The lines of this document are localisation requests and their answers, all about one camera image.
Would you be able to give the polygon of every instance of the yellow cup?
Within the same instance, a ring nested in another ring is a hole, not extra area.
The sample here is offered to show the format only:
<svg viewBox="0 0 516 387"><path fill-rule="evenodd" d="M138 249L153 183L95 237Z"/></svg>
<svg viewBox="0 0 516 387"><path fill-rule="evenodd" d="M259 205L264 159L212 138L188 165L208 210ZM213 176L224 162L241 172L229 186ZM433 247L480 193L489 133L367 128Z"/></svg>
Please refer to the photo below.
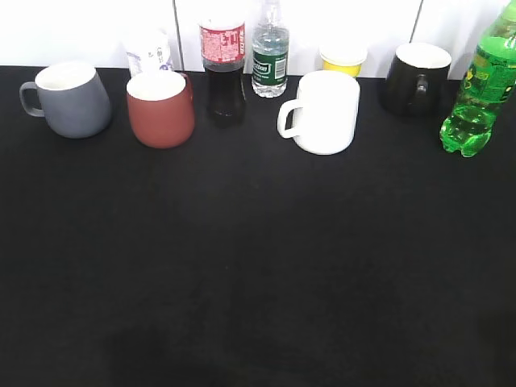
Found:
<svg viewBox="0 0 516 387"><path fill-rule="evenodd" d="M368 50L357 44L332 42L321 46L322 68L358 77Z"/></svg>
<svg viewBox="0 0 516 387"><path fill-rule="evenodd" d="M358 64L356 66L339 66L338 64L322 60L322 69L340 71L341 73L349 74L352 77L358 77L358 74L360 74L360 70L362 69L362 64Z"/></svg>

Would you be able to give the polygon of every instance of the green label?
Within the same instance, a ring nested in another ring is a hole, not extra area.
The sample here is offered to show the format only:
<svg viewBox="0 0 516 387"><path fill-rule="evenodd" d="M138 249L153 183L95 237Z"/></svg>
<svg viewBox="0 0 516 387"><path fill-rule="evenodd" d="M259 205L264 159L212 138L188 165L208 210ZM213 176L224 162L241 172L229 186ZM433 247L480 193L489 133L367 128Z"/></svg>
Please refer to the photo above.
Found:
<svg viewBox="0 0 516 387"><path fill-rule="evenodd" d="M276 86L287 80L287 56L263 55L254 51L252 77L260 85Z"/></svg>
<svg viewBox="0 0 516 387"><path fill-rule="evenodd" d="M483 102L499 103L509 99L515 82L515 63L489 54L478 47L461 87Z"/></svg>

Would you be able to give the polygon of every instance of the red label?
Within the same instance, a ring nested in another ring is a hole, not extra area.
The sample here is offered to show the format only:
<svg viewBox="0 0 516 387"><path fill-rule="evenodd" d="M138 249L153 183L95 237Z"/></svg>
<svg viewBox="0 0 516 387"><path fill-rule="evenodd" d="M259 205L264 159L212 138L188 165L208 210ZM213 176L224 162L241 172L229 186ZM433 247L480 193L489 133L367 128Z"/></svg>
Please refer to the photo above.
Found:
<svg viewBox="0 0 516 387"><path fill-rule="evenodd" d="M227 31L201 27L202 56L216 63L230 63L245 57L245 25Z"/></svg>

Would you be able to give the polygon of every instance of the green bottle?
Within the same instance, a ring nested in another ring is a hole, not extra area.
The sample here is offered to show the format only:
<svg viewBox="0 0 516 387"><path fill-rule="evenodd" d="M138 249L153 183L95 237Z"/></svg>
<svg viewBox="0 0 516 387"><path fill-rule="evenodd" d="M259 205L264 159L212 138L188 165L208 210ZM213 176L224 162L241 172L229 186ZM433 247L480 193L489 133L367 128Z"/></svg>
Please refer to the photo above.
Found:
<svg viewBox="0 0 516 387"><path fill-rule="evenodd" d="M516 84L516 0L482 35L453 111L441 127L448 152L475 156L491 138L500 109Z"/></svg>

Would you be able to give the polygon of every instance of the white wall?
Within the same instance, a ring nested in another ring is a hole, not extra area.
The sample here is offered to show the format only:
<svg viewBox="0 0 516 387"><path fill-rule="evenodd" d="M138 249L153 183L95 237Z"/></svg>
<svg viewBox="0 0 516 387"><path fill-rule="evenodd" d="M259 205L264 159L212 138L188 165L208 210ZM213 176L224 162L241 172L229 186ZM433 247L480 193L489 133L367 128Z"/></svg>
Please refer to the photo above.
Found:
<svg viewBox="0 0 516 387"><path fill-rule="evenodd" d="M450 78L462 79L482 32L508 2L424 0L413 41L432 43L450 52Z"/></svg>
<svg viewBox="0 0 516 387"><path fill-rule="evenodd" d="M202 71L198 16L203 1L176 0L185 69ZM260 0L247 5L248 66L251 36ZM291 32L289 73L320 68L319 43L342 36L366 44L369 58L362 76L384 77L395 48L410 40L420 0L282 0ZM414 41L447 49L453 57L451 77L460 79L481 32L508 0L424 0ZM98 67L127 67L122 46L126 29L139 21L164 27L181 69L173 0L26 0L10 2L0 15L0 65L49 65L87 60Z"/></svg>
<svg viewBox="0 0 516 387"><path fill-rule="evenodd" d="M80 59L98 67L127 67L121 41L138 20L168 32L174 67L180 69L172 0L9 1L0 15L0 65Z"/></svg>
<svg viewBox="0 0 516 387"><path fill-rule="evenodd" d="M185 69L202 71L198 17L203 2L176 0ZM260 0L248 2L246 35L251 69L251 36L260 11ZM290 29L289 74L303 75L322 65L318 46L325 35L363 42L369 48L362 77L384 77L394 51L406 43L414 29L419 0L282 0L285 23Z"/></svg>

